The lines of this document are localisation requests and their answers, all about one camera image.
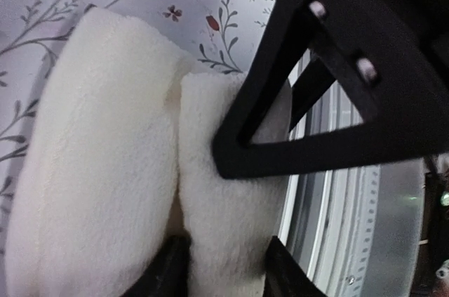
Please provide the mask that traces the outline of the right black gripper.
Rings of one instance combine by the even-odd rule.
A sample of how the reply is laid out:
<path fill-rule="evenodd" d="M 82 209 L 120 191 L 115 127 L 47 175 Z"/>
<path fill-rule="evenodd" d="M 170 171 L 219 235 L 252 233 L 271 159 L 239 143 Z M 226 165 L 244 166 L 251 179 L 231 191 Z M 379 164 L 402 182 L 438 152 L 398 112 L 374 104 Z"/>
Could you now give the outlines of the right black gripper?
<path fill-rule="evenodd" d="M 280 0 L 294 39 L 356 106 L 355 126 L 296 140 L 303 154 L 423 157 L 448 150 L 448 91 L 412 29 L 383 0 Z"/>

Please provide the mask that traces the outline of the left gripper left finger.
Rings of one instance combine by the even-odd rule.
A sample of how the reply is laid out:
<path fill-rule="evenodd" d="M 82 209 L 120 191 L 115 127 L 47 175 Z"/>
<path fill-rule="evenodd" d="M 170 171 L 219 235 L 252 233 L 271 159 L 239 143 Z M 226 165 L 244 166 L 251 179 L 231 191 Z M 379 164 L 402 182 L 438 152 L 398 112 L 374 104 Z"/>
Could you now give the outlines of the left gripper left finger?
<path fill-rule="evenodd" d="M 124 297 L 188 296 L 189 247 L 188 237 L 167 238 L 142 276 L 124 293 Z"/>

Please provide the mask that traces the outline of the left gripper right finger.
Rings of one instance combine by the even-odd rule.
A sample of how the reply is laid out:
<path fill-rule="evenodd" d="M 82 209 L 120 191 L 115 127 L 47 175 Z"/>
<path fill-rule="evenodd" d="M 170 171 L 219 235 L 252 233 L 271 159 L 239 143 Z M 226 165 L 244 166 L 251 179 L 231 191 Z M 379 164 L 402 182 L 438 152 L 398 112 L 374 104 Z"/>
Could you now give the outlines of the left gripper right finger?
<path fill-rule="evenodd" d="M 306 276 L 277 236 L 273 236 L 264 257 L 263 297 L 326 297 Z"/>

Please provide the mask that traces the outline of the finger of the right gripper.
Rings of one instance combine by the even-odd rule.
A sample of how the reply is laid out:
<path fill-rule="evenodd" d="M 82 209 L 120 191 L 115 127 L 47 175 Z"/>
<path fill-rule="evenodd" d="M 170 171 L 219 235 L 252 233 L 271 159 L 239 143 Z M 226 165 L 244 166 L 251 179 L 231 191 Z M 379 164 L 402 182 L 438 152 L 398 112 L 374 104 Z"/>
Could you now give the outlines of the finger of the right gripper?
<path fill-rule="evenodd" d="M 226 179 L 262 178 L 349 169 L 448 151 L 448 125 L 373 122 L 300 140 L 243 147 L 229 134 L 212 144 Z"/>
<path fill-rule="evenodd" d="M 316 32 L 308 1 L 276 0 L 246 80 L 215 134 L 214 146 L 242 146 L 253 137 Z"/>

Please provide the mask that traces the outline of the cream towel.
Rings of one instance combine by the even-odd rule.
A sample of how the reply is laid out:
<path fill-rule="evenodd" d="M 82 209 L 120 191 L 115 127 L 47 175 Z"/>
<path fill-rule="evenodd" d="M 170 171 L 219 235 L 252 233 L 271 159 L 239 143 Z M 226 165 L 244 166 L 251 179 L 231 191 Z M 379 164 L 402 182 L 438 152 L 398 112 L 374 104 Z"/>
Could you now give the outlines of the cream towel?
<path fill-rule="evenodd" d="M 9 296 L 121 296 L 186 233 L 190 296 L 261 296 L 287 180 L 225 180 L 213 136 L 246 79 L 92 8 L 43 95 L 6 237 Z"/>

